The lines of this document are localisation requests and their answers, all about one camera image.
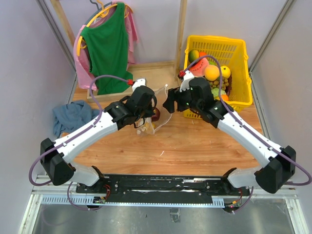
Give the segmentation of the clear polka dot zip bag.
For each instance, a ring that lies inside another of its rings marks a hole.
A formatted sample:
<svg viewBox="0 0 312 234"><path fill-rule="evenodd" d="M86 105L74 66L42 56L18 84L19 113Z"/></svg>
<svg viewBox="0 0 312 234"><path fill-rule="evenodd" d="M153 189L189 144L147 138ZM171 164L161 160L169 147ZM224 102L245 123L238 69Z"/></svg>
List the clear polka dot zip bag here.
<svg viewBox="0 0 312 234"><path fill-rule="evenodd" d="M141 119L138 122L139 127L136 130L136 134L139 136L154 135L162 126L167 124L172 117L164 107L163 103L168 97L168 84L155 91L157 104L154 109L154 115L145 119Z"/></svg>

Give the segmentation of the red apple toy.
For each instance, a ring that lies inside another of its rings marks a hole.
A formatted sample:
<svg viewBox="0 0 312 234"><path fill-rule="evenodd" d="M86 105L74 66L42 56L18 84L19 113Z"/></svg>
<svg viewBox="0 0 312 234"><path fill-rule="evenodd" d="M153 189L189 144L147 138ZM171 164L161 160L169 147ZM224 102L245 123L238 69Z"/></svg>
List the red apple toy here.
<svg viewBox="0 0 312 234"><path fill-rule="evenodd" d="M151 120L152 120L152 122L156 122L156 121L159 121L159 119L160 119L160 110L155 108L154 113L151 117Z"/></svg>

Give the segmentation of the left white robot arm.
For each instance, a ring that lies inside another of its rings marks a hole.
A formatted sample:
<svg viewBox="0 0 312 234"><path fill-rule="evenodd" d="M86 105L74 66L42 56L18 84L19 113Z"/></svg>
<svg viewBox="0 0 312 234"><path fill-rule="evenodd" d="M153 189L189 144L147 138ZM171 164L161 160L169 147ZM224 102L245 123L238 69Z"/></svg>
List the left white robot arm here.
<svg viewBox="0 0 312 234"><path fill-rule="evenodd" d="M74 158L101 138L114 133L139 119L151 117L157 104L155 93L147 86L137 87L130 96L111 103L99 116L66 137L41 143L41 164L51 182L62 185L68 181L86 185L92 192L104 188L101 172L94 166L74 163Z"/></svg>

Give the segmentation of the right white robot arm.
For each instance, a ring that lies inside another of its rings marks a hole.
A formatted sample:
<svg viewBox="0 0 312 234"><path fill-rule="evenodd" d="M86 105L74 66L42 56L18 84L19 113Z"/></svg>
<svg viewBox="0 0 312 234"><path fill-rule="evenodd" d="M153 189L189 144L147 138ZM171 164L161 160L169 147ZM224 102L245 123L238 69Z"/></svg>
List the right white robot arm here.
<svg viewBox="0 0 312 234"><path fill-rule="evenodd" d="M232 168L222 177L221 190L226 195L238 188L259 186L268 193L276 193L293 176L296 152L270 141L247 124L231 106L215 100L208 81L191 78L186 89L171 88L163 107L169 113L191 110L215 128L227 133L258 161L259 166L248 169Z"/></svg>

